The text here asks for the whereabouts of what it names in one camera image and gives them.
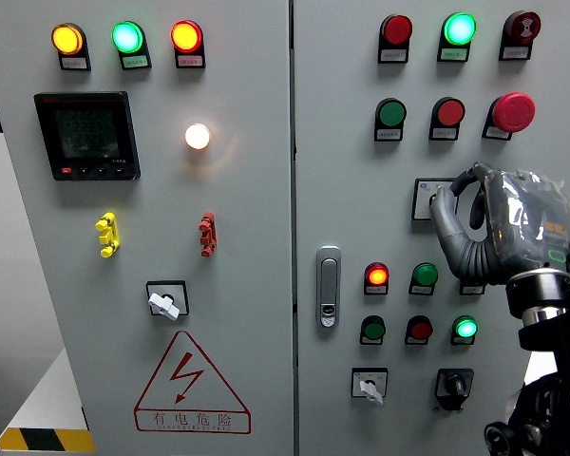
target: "emergency stop button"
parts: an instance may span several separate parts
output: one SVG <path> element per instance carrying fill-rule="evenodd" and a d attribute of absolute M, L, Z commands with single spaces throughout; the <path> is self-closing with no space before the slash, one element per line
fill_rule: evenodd
<path fill-rule="evenodd" d="M 512 133 L 527 128 L 534 120 L 536 106 L 529 95 L 521 92 L 507 93 L 492 103 L 484 126 L 484 138 L 511 139 Z"/>

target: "red push button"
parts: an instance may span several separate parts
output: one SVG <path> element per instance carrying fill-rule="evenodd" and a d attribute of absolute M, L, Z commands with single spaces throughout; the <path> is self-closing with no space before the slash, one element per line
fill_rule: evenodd
<path fill-rule="evenodd" d="M 445 126 L 459 124 L 464 116 L 465 107 L 459 100 L 448 100 L 437 110 L 437 119 Z"/>
<path fill-rule="evenodd" d="M 507 133 L 516 133 L 529 126 L 534 119 L 536 107 L 529 95 L 521 92 L 507 93 L 492 109 L 494 124 Z"/>
<path fill-rule="evenodd" d="M 391 16 L 383 26 L 382 34 L 392 45 L 403 45 L 411 36 L 411 21 L 407 16 Z"/>
<path fill-rule="evenodd" d="M 504 23 L 504 32 L 512 44 L 527 46 L 541 31 L 541 18 L 536 12 L 517 11 Z"/>
<path fill-rule="evenodd" d="M 428 339 L 433 334 L 433 327 L 429 323 L 418 323 L 411 329 L 411 336 L 417 340 Z"/>

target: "black switch knob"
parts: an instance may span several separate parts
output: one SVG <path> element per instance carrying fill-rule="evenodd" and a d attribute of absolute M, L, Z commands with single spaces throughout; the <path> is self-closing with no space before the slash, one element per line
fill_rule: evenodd
<path fill-rule="evenodd" d="M 452 396 L 464 396 L 466 390 L 465 380 L 458 374 L 446 379 L 446 391 Z"/>

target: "electrical hazard symbol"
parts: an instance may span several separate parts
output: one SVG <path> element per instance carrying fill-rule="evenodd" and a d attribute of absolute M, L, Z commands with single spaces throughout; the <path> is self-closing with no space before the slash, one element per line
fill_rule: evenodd
<path fill-rule="evenodd" d="M 176 332 L 135 406 L 139 431 L 250 434 L 251 413 L 186 331 Z"/>

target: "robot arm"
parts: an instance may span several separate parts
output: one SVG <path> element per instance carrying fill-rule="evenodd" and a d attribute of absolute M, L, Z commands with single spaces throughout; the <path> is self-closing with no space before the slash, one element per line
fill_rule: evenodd
<path fill-rule="evenodd" d="M 456 197 L 478 181 L 471 240 L 455 215 Z M 506 284 L 509 311 L 523 321 L 522 348 L 553 352 L 558 371 L 524 385 L 505 423 L 485 427 L 493 456 L 570 456 L 570 199 L 537 174 L 476 163 L 430 207 L 452 273 L 467 283 Z"/>
<path fill-rule="evenodd" d="M 456 197 L 480 183 L 470 226 L 486 222 L 483 241 L 471 240 L 455 215 Z M 570 256 L 570 199 L 535 173 L 507 173 L 475 163 L 430 206 L 451 272 L 474 284 L 505 284 L 512 276 L 550 267 L 566 271 Z"/>

